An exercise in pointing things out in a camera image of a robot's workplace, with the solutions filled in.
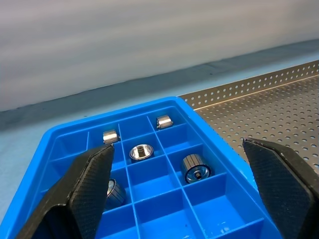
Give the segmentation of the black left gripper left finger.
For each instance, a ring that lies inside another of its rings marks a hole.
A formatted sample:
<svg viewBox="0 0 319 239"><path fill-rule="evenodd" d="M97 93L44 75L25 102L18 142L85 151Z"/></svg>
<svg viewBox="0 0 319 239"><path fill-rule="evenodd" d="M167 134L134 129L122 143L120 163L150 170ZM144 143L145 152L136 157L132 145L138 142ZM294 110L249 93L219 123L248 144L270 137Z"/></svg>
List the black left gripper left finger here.
<svg viewBox="0 0 319 239"><path fill-rule="evenodd" d="M15 239L94 239L114 159L107 144L78 155L44 194Z"/></svg>

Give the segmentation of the perforated metal tray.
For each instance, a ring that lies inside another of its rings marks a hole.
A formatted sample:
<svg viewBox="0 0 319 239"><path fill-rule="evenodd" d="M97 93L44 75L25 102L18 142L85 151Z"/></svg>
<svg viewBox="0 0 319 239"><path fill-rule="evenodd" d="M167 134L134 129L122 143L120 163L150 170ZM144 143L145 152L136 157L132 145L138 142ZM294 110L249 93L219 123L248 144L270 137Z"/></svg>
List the perforated metal tray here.
<svg viewBox="0 0 319 239"><path fill-rule="evenodd" d="M292 148L319 175L319 60L181 98L233 148L251 184L246 137Z"/></svg>

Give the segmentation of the blue compartment tray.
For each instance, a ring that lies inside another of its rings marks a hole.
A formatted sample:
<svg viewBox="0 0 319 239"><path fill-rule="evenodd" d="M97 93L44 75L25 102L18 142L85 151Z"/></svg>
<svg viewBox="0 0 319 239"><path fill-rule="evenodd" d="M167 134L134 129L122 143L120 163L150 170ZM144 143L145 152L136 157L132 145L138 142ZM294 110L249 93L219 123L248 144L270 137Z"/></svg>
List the blue compartment tray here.
<svg viewBox="0 0 319 239"><path fill-rule="evenodd" d="M157 129L157 117L173 126ZM124 204L102 215L97 239L282 239L256 184L233 164L236 152L182 99L149 103L58 125L48 130L0 225L0 239L13 239L36 204L76 156L102 145L114 129L111 176L124 187ZM132 163L130 150L150 144L153 155ZM212 175L187 184L181 161L199 154Z"/></svg>

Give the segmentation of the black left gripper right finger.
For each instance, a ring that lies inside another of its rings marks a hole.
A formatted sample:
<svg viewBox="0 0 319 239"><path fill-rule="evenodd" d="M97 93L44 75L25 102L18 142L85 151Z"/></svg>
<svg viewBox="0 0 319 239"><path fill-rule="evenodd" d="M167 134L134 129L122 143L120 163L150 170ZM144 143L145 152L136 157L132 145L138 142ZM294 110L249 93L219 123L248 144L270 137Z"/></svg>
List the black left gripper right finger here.
<svg viewBox="0 0 319 239"><path fill-rule="evenodd" d="M319 239L319 175L288 146L254 138L242 145L283 239Z"/></svg>

